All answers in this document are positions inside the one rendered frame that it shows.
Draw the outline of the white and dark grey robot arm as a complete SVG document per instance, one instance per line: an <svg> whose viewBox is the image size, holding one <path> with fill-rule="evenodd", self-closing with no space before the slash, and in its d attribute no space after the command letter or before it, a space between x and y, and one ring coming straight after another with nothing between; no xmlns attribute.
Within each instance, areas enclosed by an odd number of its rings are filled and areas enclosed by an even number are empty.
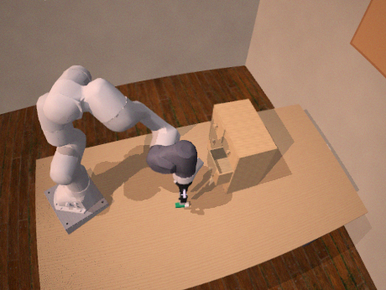
<svg viewBox="0 0 386 290"><path fill-rule="evenodd" d="M85 214L97 201L97 192L91 188L81 164L86 135L72 124L76 118L82 119L85 111L115 132L124 132L144 119L140 122L153 133L146 162L157 173L172 173L175 183L192 182L204 164L194 144L180 140L175 127L143 103L130 101L109 81L91 81L90 72L80 65L64 71L36 105L44 135L49 144L57 147L50 165L50 177L60 184L54 196L56 210Z"/></svg>

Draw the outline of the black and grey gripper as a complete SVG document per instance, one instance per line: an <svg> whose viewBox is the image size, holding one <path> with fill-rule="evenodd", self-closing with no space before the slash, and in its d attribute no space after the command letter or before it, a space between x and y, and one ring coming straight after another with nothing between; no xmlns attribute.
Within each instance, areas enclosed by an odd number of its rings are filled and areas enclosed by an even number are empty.
<svg viewBox="0 0 386 290"><path fill-rule="evenodd" d="M176 185L179 186L179 189L180 189L179 190L179 197L181 197L181 203L184 203L184 204L180 203L180 205L185 205L185 203L187 201L187 198L188 198L186 192L188 191L188 188L192 184L192 182L190 182L189 184L178 184L178 183L176 183Z"/></svg>

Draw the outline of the small wooden chest of drawers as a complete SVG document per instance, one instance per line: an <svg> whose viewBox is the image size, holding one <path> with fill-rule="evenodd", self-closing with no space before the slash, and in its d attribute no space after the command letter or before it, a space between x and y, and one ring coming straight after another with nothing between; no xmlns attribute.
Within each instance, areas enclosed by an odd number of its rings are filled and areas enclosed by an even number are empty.
<svg viewBox="0 0 386 290"><path fill-rule="evenodd" d="M268 130L249 99L214 107L238 155L225 193L258 185L277 150Z"/></svg>

